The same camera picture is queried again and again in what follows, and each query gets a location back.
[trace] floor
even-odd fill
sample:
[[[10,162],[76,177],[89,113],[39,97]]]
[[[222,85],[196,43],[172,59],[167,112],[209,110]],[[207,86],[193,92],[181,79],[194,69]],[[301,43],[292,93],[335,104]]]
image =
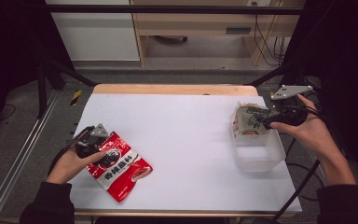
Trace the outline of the floor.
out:
[[[269,43],[273,50],[273,41]],[[195,83],[195,84],[243,84],[267,74],[277,65],[262,62],[253,66],[240,37],[204,37],[190,36],[183,43],[177,39],[161,37],[150,38],[145,66],[138,62],[76,62],[78,72],[97,82],[106,83]],[[268,63],[276,63],[266,55]],[[15,184],[6,189],[0,206],[0,223],[17,223],[23,207],[32,201],[38,184],[46,178],[51,159],[62,147],[61,142],[70,139],[81,117],[81,108],[87,102],[92,88],[86,87],[70,77],[64,76],[66,86],[63,91],[52,91],[49,96],[57,97],[54,109],[50,111],[48,124],[38,133],[32,146],[25,146],[29,134],[38,122],[37,83],[31,82],[13,90],[7,97],[7,106],[0,119],[0,187],[6,178],[14,177]],[[278,88],[279,78],[275,77],[258,87],[260,95],[268,99],[270,91]],[[75,106],[70,105],[74,92],[81,89],[82,95]],[[281,134],[282,143],[288,148],[292,138]],[[11,166],[24,147],[32,151],[26,155],[27,162],[15,176]],[[291,152],[291,162],[311,165],[312,157],[307,150],[295,143]],[[351,168],[358,179],[358,167],[350,161]],[[295,186],[302,181],[305,171],[289,167]],[[320,182],[313,178],[302,192],[300,198],[303,213],[294,217],[282,218],[282,223],[316,223],[318,204],[306,198],[315,198],[315,190]],[[78,223],[90,223],[89,217],[76,217]],[[246,218],[243,223],[251,223]]]

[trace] black sleeve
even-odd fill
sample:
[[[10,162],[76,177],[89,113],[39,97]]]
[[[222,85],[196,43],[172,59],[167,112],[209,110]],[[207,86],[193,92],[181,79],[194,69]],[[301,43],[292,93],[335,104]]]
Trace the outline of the black sleeve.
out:
[[[335,185],[318,190],[318,223],[358,223],[358,186]]]
[[[70,200],[72,185],[43,182],[34,202],[28,204],[20,216],[20,224],[73,224],[75,208]]]

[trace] yellow and black tape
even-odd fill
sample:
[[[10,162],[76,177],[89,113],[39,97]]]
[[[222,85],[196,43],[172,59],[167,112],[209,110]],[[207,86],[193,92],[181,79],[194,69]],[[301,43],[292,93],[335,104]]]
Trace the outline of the yellow and black tape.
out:
[[[72,98],[72,101],[71,101],[71,105],[76,105],[77,100],[78,100],[79,97],[80,97],[80,93],[81,93],[81,91],[76,91],[76,92],[75,92],[74,98]]]

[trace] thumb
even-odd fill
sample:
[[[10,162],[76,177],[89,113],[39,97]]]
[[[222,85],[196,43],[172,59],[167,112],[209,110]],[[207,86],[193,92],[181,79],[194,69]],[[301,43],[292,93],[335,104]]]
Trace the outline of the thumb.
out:
[[[288,133],[288,134],[295,133],[295,127],[285,123],[271,122],[269,126],[279,132]]]
[[[102,159],[104,156],[106,155],[105,151],[100,151],[97,153],[94,153],[86,158],[84,158],[84,162],[86,163],[86,165],[89,165],[93,162],[99,161],[100,159]]]

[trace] person's left hand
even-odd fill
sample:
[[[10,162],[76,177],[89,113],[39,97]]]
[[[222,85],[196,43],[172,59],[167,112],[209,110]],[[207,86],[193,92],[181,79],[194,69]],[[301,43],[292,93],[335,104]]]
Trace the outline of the person's left hand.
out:
[[[86,166],[102,159],[105,155],[106,152],[101,151],[81,159],[77,156],[75,147],[70,147],[57,161],[46,182],[65,184],[80,173]]]

